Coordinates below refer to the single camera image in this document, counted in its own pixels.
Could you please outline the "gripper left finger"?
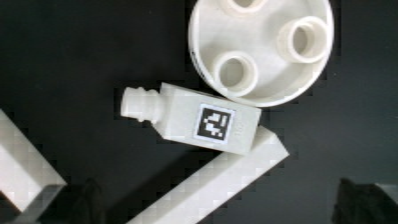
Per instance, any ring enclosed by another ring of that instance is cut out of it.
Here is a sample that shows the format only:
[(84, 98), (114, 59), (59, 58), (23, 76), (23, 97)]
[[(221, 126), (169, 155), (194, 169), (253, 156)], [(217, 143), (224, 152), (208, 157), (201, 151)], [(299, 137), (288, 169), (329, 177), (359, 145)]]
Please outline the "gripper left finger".
[(75, 196), (61, 206), (61, 224), (107, 224), (103, 192), (93, 178), (75, 187)]

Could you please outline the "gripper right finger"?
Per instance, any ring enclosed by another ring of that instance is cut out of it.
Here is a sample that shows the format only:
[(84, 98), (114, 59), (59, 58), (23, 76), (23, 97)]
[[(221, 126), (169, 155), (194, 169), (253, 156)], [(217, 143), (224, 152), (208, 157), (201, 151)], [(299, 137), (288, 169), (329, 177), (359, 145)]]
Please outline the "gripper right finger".
[(340, 180), (333, 224), (398, 224), (398, 203), (375, 184)]

